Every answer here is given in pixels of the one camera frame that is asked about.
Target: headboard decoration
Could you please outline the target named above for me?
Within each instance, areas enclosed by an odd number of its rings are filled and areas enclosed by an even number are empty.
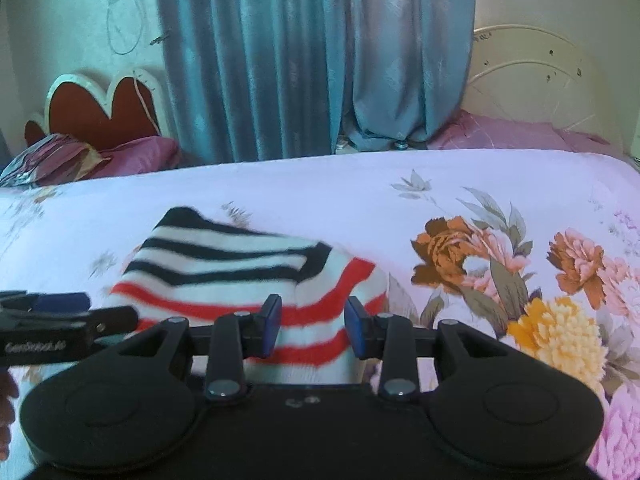
[[[97,150],[142,137],[171,137],[161,87],[142,69],[118,74],[106,92],[84,75],[61,75],[47,93],[44,116],[33,115],[24,127],[28,146],[49,134],[72,135]]]

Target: purple flower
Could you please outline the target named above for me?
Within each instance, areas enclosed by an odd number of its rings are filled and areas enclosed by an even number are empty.
[[[620,386],[587,464],[605,480],[640,478],[640,402]]]

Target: bed sheet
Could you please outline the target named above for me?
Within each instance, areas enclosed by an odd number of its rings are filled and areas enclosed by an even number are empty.
[[[639,199],[640,174],[618,160],[536,150],[359,153],[2,189],[0,290],[84,290],[100,306],[177,205],[322,240],[386,272],[393,312],[425,326],[458,319],[584,381],[607,413],[591,465],[635,479]],[[436,385],[430,360],[420,381]],[[14,440],[9,478],[20,478]]]

